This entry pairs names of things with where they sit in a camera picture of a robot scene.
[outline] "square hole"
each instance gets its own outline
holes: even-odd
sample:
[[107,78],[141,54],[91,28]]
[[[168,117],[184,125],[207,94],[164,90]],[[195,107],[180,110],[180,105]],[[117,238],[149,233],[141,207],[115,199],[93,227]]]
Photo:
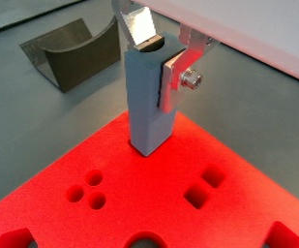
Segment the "square hole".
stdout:
[[299,236],[281,222],[273,222],[263,248],[299,248]]
[[223,172],[212,166],[209,166],[201,174],[201,179],[211,185],[212,188],[219,187],[224,180],[224,177],[225,175],[223,174]]
[[195,184],[184,193],[184,198],[195,209],[200,209],[207,201],[208,195],[203,191],[201,187]]

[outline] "circular hole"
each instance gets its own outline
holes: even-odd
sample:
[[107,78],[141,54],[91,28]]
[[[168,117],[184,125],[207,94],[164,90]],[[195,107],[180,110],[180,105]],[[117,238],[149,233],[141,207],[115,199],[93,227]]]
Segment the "circular hole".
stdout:
[[153,232],[139,232],[127,241],[124,248],[167,248],[159,235]]
[[105,196],[101,192],[96,191],[88,199],[89,207],[95,210],[101,209],[105,205]]
[[103,181],[103,173],[99,170],[91,170],[85,175],[85,182],[91,186],[96,186]]
[[69,202],[79,202],[83,198],[81,186],[73,185],[67,189],[65,198]]
[[148,238],[143,238],[136,240],[129,248],[160,248],[159,244],[156,244],[156,242]]

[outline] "gray table surface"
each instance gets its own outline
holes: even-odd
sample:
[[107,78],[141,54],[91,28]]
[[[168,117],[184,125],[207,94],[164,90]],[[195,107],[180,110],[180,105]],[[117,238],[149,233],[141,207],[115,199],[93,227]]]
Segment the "gray table surface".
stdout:
[[[95,35],[111,15],[109,1],[87,0],[0,32],[0,200],[127,110],[123,61],[63,94],[19,44],[80,17]],[[299,198],[299,80],[224,45],[193,67],[204,83],[180,112]]]

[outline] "white panel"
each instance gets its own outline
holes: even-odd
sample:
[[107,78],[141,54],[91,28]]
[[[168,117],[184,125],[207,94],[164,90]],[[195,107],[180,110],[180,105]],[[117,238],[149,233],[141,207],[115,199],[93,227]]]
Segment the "white panel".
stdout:
[[299,1],[136,2],[299,78]]

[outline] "red foam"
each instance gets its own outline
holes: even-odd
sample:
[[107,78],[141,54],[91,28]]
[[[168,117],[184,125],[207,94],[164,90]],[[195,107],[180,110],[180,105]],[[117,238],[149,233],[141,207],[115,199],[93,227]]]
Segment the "red foam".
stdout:
[[299,248],[299,201],[181,114],[145,158],[127,113],[0,201],[0,247]]

